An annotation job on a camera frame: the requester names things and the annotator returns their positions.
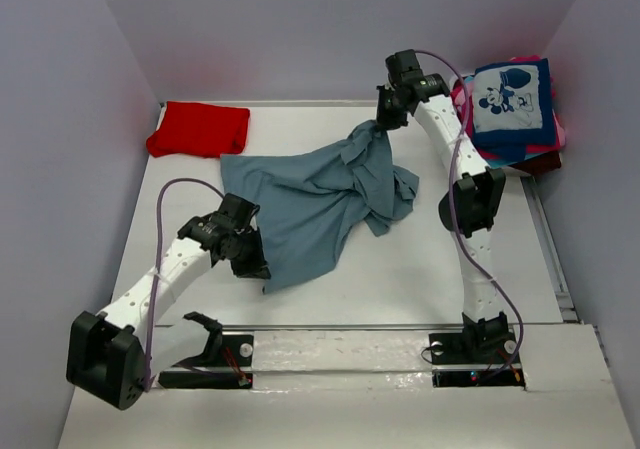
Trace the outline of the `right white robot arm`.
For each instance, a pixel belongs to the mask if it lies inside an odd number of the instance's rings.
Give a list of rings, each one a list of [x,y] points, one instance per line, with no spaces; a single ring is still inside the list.
[[[395,130],[414,119],[429,136],[448,172],[448,189],[438,206],[442,225],[458,252],[462,282],[462,327],[431,335],[425,351],[436,365],[491,366],[506,342],[513,340],[492,275],[491,231],[506,176],[489,167],[466,134],[438,74],[421,69],[414,50],[385,60],[388,81],[378,89],[378,129]]]

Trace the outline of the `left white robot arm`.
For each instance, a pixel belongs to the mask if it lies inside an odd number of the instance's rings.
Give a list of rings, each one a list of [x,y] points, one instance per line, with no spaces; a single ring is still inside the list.
[[[155,324],[194,282],[221,261],[241,279],[267,280],[255,218],[257,204],[227,193],[219,208],[191,218],[154,266],[98,313],[81,312],[70,328],[66,379],[110,406],[126,410],[164,370],[215,361],[223,326],[197,311],[160,330]]]

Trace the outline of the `grey-blue t-shirt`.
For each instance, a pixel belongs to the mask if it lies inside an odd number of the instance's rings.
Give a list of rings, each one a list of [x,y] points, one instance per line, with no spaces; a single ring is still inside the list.
[[[374,121],[344,139],[292,156],[224,155],[226,192],[259,205],[257,225],[271,271],[271,293],[319,278],[337,266],[350,231],[366,223],[389,232],[413,210],[419,177],[396,165]]]

